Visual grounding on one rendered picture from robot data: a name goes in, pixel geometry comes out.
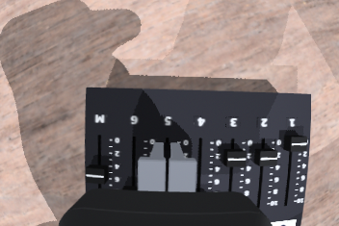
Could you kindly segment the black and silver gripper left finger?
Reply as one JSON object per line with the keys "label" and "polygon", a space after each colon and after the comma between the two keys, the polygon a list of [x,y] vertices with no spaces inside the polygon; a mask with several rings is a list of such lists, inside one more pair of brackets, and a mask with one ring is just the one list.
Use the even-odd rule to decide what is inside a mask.
{"label": "black and silver gripper left finger", "polygon": [[167,155],[166,142],[155,142],[150,157],[138,160],[138,190],[167,190]]}

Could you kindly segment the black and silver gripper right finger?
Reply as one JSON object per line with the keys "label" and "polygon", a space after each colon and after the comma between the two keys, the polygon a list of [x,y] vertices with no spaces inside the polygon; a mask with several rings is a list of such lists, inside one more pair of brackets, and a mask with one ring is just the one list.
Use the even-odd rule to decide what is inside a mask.
{"label": "black and silver gripper right finger", "polygon": [[185,158],[178,142],[167,147],[167,191],[196,192],[196,159]]}

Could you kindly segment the black lighting desk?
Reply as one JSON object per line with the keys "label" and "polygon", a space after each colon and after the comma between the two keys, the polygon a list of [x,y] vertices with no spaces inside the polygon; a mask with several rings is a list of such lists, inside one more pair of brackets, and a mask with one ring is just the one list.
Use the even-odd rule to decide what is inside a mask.
{"label": "black lighting desk", "polygon": [[196,192],[241,192],[273,226],[300,226],[310,129],[311,94],[86,88],[86,192],[138,190],[139,158],[178,142]]}

